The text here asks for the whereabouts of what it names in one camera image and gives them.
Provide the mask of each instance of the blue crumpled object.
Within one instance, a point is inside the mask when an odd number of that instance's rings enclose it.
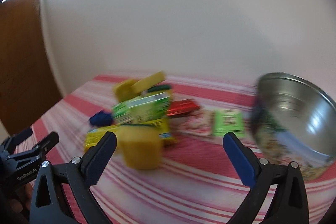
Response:
[[[89,122],[92,126],[107,127],[113,123],[113,117],[110,112],[100,111],[93,115]]]

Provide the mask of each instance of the sponge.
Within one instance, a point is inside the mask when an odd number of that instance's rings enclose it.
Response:
[[[134,93],[141,93],[145,90],[148,90],[149,88],[151,88],[154,85],[157,85],[158,83],[161,83],[162,81],[165,80],[165,73],[164,71],[159,71],[153,75],[150,75],[146,78],[143,78],[141,80],[139,80],[138,82],[136,82],[135,84],[133,84],[132,86],[132,90]]]
[[[140,95],[140,92],[134,92],[132,86],[137,82],[135,79],[127,79],[113,86],[113,92],[118,102],[124,102]]]
[[[122,125],[118,144],[128,167],[146,170],[157,168],[162,158],[160,131],[148,125]]]

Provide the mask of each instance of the brown door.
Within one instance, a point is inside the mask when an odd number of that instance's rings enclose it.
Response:
[[[0,3],[0,120],[10,135],[61,99],[45,53],[39,0]]]

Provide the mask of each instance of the striped tablecloth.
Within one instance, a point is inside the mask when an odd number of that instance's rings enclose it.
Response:
[[[88,118],[100,110],[110,111],[116,103],[111,87],[129,77],[147,75],[114,73],[99,75],[58,102],[33,124],[33,136],[17,151],[30,149],[51,131],[60,142],[48,153],[53,164],[69,162],[83,155],[85,134],[91,129]],[[237,108],[247,119],[254,88],[222,81],[170,76],[175,97],[194,98],[206,108]],[[243,144],[258,157],[262,154],[252,140]],[[310,223],[318,223],[336,196],[336,165],[317,180],[306,183]],[[66,193],[77,220],[85,223],[71,190]],[[98,184],[91,187],[95,198],[113,223],[182,224],[226,223],[249,191],[238,178],[221,145],[208,139],[181,136],[177,145],[164,152],[160,168],[137,171],[127,168],[114,155]],[[274,195],[271,187],[254,223],[260,222]]]

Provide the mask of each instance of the metal screw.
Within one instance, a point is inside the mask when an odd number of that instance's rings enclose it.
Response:
[[[45,160],[43,163],[42,163],[42,167],[47,167],[49,165],[49,162],[47,160]]]
[[[81,158],[80,157],[74,157],[72,160],[71,160],[71,162],[73,163],[73,164],[77,164],[77,163],[79,163],[81,161]]]
[[[260,158],[259,159],[259,162],[262,164],[262,165],[266,165],[268,163],[268,160],[266,158]]]
[[[291,162],[291,166],[292,166],[293,168],[298,168],[298,167],[299,167],[299,165],[298,165],[297,162],[295,162],[295,161],[292,161],[292,162]]]

